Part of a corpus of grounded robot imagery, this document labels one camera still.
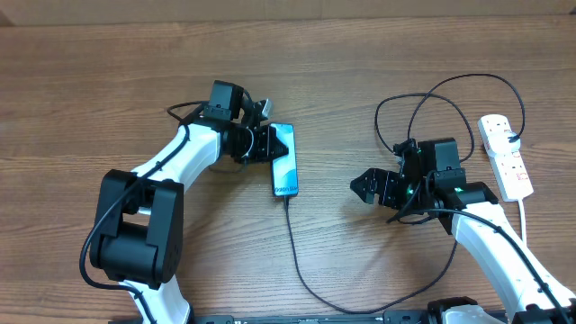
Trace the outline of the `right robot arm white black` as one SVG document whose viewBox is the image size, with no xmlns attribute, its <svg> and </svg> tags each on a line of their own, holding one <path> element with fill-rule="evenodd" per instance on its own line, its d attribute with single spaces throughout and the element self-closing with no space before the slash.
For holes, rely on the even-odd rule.
<svg viewBox="0 0 576 324">
<path fill-rule="evenodd" d="M 350 183 L 365 203 L 394 209 L 393 221 L 438 220 L 474 258 L 511 323 L 573 323 L 575 294 L 556 280 L 512 229 L 498 198 L 469 183 L 455 139 L 408 139 L 392 150 L 397 172 L 369 168 Z"/>
</svg>

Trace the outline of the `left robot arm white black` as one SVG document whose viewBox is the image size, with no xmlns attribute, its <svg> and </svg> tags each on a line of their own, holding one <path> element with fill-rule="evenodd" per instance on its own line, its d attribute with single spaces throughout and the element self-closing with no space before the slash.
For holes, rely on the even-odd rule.
<svg viewBox="0 0 576 324">
<path fill-rule="evenodd" d="M 184 198 L 198 176 L 223 156 L 241 166 L 267 163 L 274 197 L 299 192 L 295 131 L 272 122 L 273 103 L 254 101 L 240 85 L 216 80 L 204 101 L 191 101 L 175 137 L 151 160 L 131 171 L 110 170 L 101 182 L 94 226 L 79 256 L 86 284 L 125 291 L 138 323 L 192 323 L 176 270 L 184 246 Z"/>
</svg>

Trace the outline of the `blue Samsung smartphone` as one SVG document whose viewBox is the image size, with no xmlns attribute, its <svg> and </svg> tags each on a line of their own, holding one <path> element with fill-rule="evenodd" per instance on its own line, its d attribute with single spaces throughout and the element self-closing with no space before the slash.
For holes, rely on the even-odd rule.
<svg viewBox="0 0 576 324">
<path fill-rule="evenodd" d="M 273 193 L 276 197 L 296 196 L 299 192 L 294 127 L 286 123 L 272 123 L 276 137 L 288 148 L 286 155 L 272 162 Z"/>
</svg>

